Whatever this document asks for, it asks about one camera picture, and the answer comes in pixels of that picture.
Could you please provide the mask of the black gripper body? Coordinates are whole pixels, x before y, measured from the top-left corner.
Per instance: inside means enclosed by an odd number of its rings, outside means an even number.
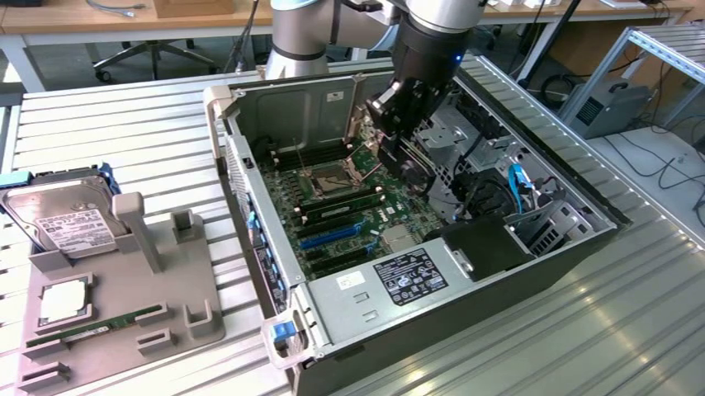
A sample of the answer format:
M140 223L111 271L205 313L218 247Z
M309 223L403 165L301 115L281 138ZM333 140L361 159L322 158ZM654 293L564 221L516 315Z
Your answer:
M393 52L393 80L415 78L425 84L425 104L421 107L424 118L436 111L448 95L450 80L464 60L468 40L468 31L440 32L415 21L402 21L399 24Z

